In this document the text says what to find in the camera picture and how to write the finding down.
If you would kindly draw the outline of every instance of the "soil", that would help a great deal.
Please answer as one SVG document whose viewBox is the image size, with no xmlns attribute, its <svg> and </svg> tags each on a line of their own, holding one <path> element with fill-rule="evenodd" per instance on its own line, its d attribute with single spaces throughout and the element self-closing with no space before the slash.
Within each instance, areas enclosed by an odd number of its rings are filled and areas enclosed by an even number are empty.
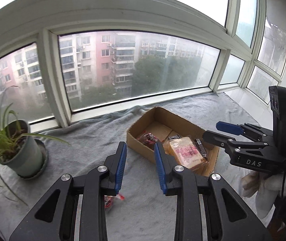
<svg viewBox="0 0 286 241">
<path fill-rule="evenodd" d="M 12 138 L 15 140 L 19 135 L 24 134 L 24 133 L 27 133 L 26 129 L 22 129 L 20 131 L 16 131 L 16 133 L 12 136 Z M 3 159 L 2 161 L 3 162 L 7 162 L 7 161 L 11 160 L 13 157 L 15 157 L 18 154 L 18 152 L 21 150 L 21 148 L 24 145 L 25 141 L 26 141 L 26 137 L 21 137 L 17 141 L 17 144 L 15 146 L 14 151 L 6 151 L 4 153 L 4 155 L 2 156 L 2 159 Z"/>
</svg>

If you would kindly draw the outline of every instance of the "flower pot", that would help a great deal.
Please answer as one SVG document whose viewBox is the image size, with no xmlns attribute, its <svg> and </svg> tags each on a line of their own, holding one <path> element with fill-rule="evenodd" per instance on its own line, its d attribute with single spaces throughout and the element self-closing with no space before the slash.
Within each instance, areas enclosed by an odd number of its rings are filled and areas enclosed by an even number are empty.
<svg viewBox="0 0 286 241">
<path fill-rule="evenodd" d="M 26 129 L 30 133 L 29 124 L 20 119 L 20 126 L 22 129 Z M 13 135 L 16 132 L 16 121 L 11 122 L 8 125 L 9 134 Z M 32 136 L 26 136 L 25 142 L 20 151 L 9 161 L 2 162 L 0 164 L 10 167 L 21 177 L 31 177 L 36 175 L 43 164 L 43 158 L 40 148 Z"/>
</svg>

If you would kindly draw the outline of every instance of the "black snack package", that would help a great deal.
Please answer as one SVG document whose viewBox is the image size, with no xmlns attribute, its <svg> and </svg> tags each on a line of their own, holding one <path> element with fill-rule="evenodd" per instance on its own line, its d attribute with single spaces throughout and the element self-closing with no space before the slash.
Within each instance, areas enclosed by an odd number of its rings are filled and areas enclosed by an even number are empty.
<svg viewBox="0 0 286 241">
<path fill-rule="evenodd" d="M 171 139 L 179 139 L 181 138 L 181 136 L 179 134 L 177 135 L 174 135 L 174 136 L 171 136 L 171 137 L 167 137 L 168 140 L 171 140 Z"/>
<path fill-rule="evenodd" d="M 202 145 L 202 142 L 199 138 L 194 140 L 194 144 L 198 147 L 198 149 L 200 150 L 201 155 L 206 158 L 207 157 L 207 152 L 205 150 L 205 148 Z"/>
</svg>

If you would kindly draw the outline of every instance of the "gloved hand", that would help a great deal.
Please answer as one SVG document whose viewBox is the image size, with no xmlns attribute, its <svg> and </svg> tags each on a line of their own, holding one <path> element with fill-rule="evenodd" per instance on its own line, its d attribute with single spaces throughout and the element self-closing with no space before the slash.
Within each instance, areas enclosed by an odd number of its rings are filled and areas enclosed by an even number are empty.
<svg viewBox="0 0 286 241">
<path fill-rule="evenodd" d="M 260 219 L 265 218 L 270 212 L 277 195 L 281 196 L 283 173 L 268 177 L 265 173 L 251 171 L 241 178 L 241 186 L 244 189 L 242 195 L 251 197 L 256 192 L 256 211 Z M 286 178 L 283 197 L 286 197 Z"/>
</svg>

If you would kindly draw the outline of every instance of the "triangular cutout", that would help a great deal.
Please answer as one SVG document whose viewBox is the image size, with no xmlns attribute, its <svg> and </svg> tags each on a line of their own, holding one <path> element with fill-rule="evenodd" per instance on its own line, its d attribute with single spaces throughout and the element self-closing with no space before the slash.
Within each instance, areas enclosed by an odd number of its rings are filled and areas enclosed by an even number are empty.
<svg viewBox="0 0 286 241">
<path fill-rule="evenodd" d="M 235 222 L 247 217 L 245 211 L 238 205 L 238 203 L 226 189 L 222 189 L 222 196 L 230 222 Z"/>
<path fill-rule="evenodd" d="M 45 221 L 45 222 L 52 222 L 54 213 L 56 210 L 58 198 L 60 196 L 60 190 L 56 189 L 51 196 L 46 200 L 46 202 L 41 206 L 40 209 L 35 214 L 35 218 Z"/>
</svg>

